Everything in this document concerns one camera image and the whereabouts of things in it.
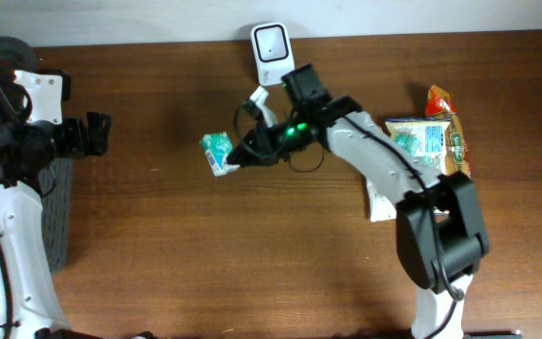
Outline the teal wet wipes pack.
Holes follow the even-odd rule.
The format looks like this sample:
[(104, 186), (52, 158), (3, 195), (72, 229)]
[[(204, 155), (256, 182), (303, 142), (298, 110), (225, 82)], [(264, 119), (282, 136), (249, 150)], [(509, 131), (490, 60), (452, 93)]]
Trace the teal wet wipes pack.
[(422, 138), (414, 133), (397, 133), (394, 141), (411, 156), (422, 155)]

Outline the teal tissue pack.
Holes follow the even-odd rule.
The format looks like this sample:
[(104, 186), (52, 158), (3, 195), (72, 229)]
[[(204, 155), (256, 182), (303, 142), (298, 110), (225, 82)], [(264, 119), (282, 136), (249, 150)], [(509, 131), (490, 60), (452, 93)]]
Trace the teal tissue pack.
[(205, 134), (199, 144), (215, 177), (225, 176), (240, 168), (239, 165), (232, 165), (227, 161), (233, 146), (226, 132)]

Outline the cream and blue snack bag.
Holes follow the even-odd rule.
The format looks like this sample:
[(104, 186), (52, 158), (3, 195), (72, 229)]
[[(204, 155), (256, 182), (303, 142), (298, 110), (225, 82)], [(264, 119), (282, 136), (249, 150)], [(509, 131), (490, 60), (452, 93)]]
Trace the cream and blue snack bag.
[(447, 173), (446, 119), (390, 119), (386, 127), (392, 140), (423, 165)]

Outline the white tube with tan cap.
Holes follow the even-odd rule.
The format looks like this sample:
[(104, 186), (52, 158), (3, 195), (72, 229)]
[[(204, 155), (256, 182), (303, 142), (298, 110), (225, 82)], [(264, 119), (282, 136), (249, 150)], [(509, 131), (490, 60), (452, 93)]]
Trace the white tube with tan cap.
[(369, 219), (371, 222), (380, 222), (396, 219), (396, 210), (393, 204), (379, 193), (375, 185), (366, 180), (367, 197), (369, 201)]

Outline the orange biscuit packet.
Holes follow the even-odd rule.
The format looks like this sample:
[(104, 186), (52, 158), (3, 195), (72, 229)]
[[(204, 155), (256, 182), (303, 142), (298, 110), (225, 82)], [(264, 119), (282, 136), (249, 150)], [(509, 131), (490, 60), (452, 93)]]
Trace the orange biscuit packet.
[(461, 171), (471, 177), (468, 145), (454, 106), (453, 95), (437, 85), (432, 85), (427, 93), (424, 115), (431, 120), (447, 120), (450, 123), (445, 134), (446, 173), (450, 175)]

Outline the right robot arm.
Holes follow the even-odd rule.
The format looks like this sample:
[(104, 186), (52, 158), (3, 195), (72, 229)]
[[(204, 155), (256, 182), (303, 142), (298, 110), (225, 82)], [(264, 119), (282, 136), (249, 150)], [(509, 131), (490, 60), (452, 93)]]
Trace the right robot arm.
[(257, 88), (235, 110), (255, 126), (240, 135), (231, 165), (273, 166), (317, 142), (372, 182), (396, 210), (396, 250), (416, 284), (413, 338), (463, 338), (466, 293), (489, 252), (475, 184), (462, 172), (445, 175), (399, 147), (351, 97), (331, 96), (312, 65), (281, 78), (292, 104), (278, 121)]

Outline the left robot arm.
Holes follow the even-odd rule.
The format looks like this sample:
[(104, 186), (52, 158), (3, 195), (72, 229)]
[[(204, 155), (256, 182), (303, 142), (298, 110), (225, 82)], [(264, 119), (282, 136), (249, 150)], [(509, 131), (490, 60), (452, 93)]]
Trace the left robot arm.
[(65, 118), (70, 77), (16, 70), (0, 81), (0, 338), (78, 338), (58, 301), (42, 238), (39, 174), (58, 158), (101, 156), (111, 118)]

